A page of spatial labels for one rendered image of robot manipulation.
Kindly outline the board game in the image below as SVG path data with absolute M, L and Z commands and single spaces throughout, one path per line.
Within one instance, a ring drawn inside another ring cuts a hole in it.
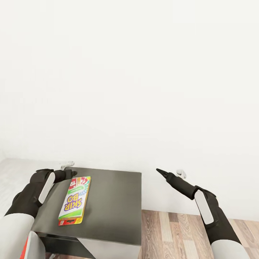
M 82 222 L 91 177 L 72 178 L 66 198 L 59 214 L 58 226 Z M 68 220 L 75 220 L 71 223 Z

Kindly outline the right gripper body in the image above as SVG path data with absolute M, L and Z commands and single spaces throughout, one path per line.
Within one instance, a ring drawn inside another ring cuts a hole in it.
M 178 190 L 181 194 L 183 194 L 183 189 L 185 185 L 188 183 L 185 180 L 175 176 L 174 173 L 170 172 L 166 181 L 176 190 Z

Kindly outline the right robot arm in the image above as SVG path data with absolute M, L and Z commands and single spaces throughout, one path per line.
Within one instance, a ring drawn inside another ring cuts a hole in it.
M 197 185 L 186 182 L 186 173 L 177 170 L 175 175 L 156 169 L 181 194 L 196 201 L 212 248 L 214 259 L 250 259 L 223 210 L 218 207 L 217 196 Z

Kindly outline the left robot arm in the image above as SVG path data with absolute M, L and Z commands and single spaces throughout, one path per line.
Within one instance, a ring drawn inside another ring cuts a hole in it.
M 36 170 L 0 221 L 0 259 L 20 259 L 32 225 L 54 183 L 71 179 L 76 171 L 65 170 L 74 161 L 57 162 L 54 169 Z

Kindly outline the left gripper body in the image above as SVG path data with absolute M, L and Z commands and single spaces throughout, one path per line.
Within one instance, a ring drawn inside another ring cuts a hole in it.
M 60 179 L 56 183 L 59 183 L 61 181 L 68 180 L 68 179 L 72 178 L 72 170 L 65 170 L 65 171 L 59 170 L 57 172 L 59 172 L 59 174 L 60 174 Z

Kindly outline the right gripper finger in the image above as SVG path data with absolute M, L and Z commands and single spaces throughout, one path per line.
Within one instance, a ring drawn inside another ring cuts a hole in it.
M 164 170 L 161 170 L 161 169 L 156 169 L 161 175 L 163 175 L 165 178 L 167 178 L 170 174 L 170 172 L 166 172 Z

